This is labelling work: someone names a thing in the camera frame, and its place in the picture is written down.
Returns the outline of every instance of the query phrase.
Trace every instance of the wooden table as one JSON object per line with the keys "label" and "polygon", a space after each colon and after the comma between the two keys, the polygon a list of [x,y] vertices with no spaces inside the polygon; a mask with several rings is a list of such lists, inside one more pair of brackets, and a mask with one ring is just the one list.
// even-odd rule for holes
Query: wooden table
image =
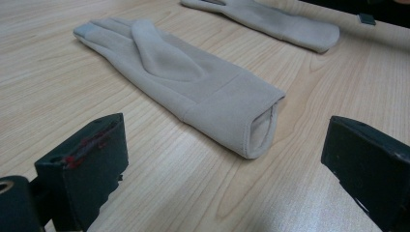
{"label": "wooden table", "polygon": [[[332,115],[410,144],[410,30],[299,1],[261,2],[337,24],[337,45],[316,54],[178,0],[2,1],[0,176],[33,180],[37,159],[123,112],[130,165],[89,231],[380,231],[320,156]],[[245,160],[221,147],[73,36],[108,16],[149,18],[284,90],[268,153]]]}

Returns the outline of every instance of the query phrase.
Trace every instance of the glove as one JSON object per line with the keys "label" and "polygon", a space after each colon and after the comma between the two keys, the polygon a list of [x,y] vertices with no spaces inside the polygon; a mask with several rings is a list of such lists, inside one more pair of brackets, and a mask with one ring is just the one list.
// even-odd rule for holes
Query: glove
{"label": "glove", "polygon": [[181,0],[184,6],[224,14],[256,31],[318,53],[336,44],[338,27],[268,8],[253,0]]}
{"label": "glove", "polygon": [[92,20],[73,32],[184,123],[247,159],[269,149],[281,90],[148,20]]}

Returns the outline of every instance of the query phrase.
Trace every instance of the black object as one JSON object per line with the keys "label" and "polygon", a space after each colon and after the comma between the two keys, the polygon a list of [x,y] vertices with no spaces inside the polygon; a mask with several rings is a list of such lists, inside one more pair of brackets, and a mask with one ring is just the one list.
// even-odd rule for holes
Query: black object
{"label": "black object", "polygon": [[376,20],[410,28],[410,5],[393,0],[301,0],[353,15],[373,15]]}
{"label": "black object", "polygon": [[35,166],[31,183],[0,179],[0,230],[44,231],[52,219],[57,231],[86,231],[128,166],[123,115],[91,122]]}
{"label": "black object", "polygon": [[410,147],[364,123],[333,116],[322,163],[383,231],[410,231]]}
{"label": "black object", "polygon": [[368,25],[376,25],[376,21],[374,21],[374,17],[370,14],[358,14],[359,20],[361,23],[368,24]]}

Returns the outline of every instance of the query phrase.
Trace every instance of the glove seam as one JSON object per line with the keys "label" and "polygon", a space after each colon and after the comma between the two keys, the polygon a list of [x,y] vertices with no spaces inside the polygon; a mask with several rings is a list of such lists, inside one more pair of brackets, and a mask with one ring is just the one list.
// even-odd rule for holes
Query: glove seam
{"label": "glove seam", "polygon": [[235,75],[233,75],[233,77],[232,77],[230,80],[226,81],[226,83],[224,83],[223,85],[221,85],[217,90],[215,90],[212,94],[210,94],[209,96],[207,96],[207,97],[204,98],[203,100],[201,100],[201,101],[199,101],[199,102],[196,102],[196,101],[191,100],[192,102],[195,102],[195,104],[193,104],[192,106],[190,106],[190,107],[185,111],[185,113],[184,113],[183,116],[182,116],[182,121],[185,123],[185,117],[186,117],[186,115],[187,115],[193,108],[195,108],[195,107],[198,106],[199,104],[202,104],[203,102],[205,102],[206,100],[208,100],[209,98],[211,98],[215,93],[217,93],[219,90],[223,89],[223,87],[225,87],[226,85],[228,85],[229,83],[231,83],[234,79],[236,79],[240,74],[242,74],[242,73],[244,73],[244,72],[245,72],[245,71],[239,71],[238,73],[236,73]]}

